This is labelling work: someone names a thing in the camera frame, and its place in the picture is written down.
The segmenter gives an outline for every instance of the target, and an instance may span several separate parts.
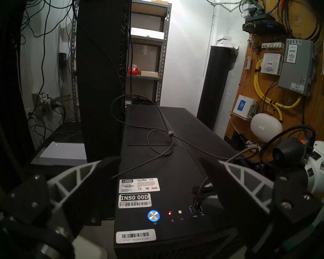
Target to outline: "red container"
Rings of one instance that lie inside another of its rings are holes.
[[[132,65],[132,75],[138,75],[139,73],[139,68],[137,65]]]

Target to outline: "blue usb port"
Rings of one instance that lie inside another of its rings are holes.
[[[189,206],[188,208],[190,209],[191,214],[195,214],[195,211],[193,211],[192,206]]]

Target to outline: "white wall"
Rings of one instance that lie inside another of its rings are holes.
[[[216,2],[239,2],[241,0],[216,0]],[[241,17],[238,4],[226,4],[215,6],[213,25],[210,36],[211,45],[216,45],[216,40],[221,34],[232,37],[232,44],[236,48],[239,47],[238,56],[236,57],[234,68],[229,71],[224,95],[222,97],[221,106],[218,112],[217,121],[214,132],[224,137],[229,115],[232,112],[235,102],[236,93],[239,88],[242,68],[245,62],[247,40],[249,33],[242,31],[242,24],[245,19]]]
[[[51,5],[56,7],[65,7],[70,4],[69,2],[70,0],[51,0]],[[37,6],[28,8],[27,11],[29,16],[32,16],[34,13],[39,11],[42,8],[43,3],[44,2],[42,1]],[[48,9],[49,6],[45,4],[43,9],[31,18],[30,26],[33,29],[36,36],[44,33],[45,19],[48,13]],[[55,25],[61,19],[64,18],[68,9],[69,7],[65,9],[56,9],[52,7],[50,8],[46,32],[49,32],[51,29],[53,29]],[[69,11],[69,15],[72,18],[72,9]],[[66,19],[64,19],[53,32],[45,36],[45,59],[43,63],[45,83],[42,92],[44,91],[46,94],[49,94],[49,96],[52,98],[60,96],[61,92],[62,75],[61,71],[58,69],[58,54],[59,52],[64,52],[66,54],[68,54],[69,52],[67,44],[68,36],[66,34],[65,26]],[[71,21],[69,18],[67,18],[68,32],[70,32],[70,27]],[[21,81],[24,107],[26,113],[28,113],[32,112],[34,109],[35,102],[33,102],[32,100],[32,94],[37,94],[42,86],[41,64],[43,58],[43,36],[35,38],[28,26],[22,31],[22,34],[26,38],[26,43],[24,45],[21,45]],[[71,80],[68,69],[63,71],[63,77],[65,79],[63,86],[63,95],[72,95]],[[73,109],[73,104],[71,100],[64,102],[64,104]],[[69,109],[66,110],[67,116],[72,117],[71,111]],[[47,115],[43,119],[46,123],[46,126],[54,130],[52,120],[54,120],[56,127],[58,127],[61,115],[57,114],[56,112],[53,112],[52,115]],[[38,119],[37,122],[39,125],[43,125]],[[36,131],[43,135],[44,129],[37,127]],[[48,137],[50,133],[51,132],[47,131],[46,137]],[[38,140],[42,138],[37,134],[35,134],[35,136]],[[33,136],[32,138],[34,140],[35,146],[37,146],[35,137]]]
[[[163,1],[172,3],[172,12],[161,106],[197,115],[214,9],[206,0]]]

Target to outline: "number label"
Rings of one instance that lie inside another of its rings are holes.
[[[287,40],[287,44],[301,44],[301,40],[290,39]]]

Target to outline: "gray utility box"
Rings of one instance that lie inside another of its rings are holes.
[[[310,96],[317,48],[312,41],[287,39],[278,86]]]

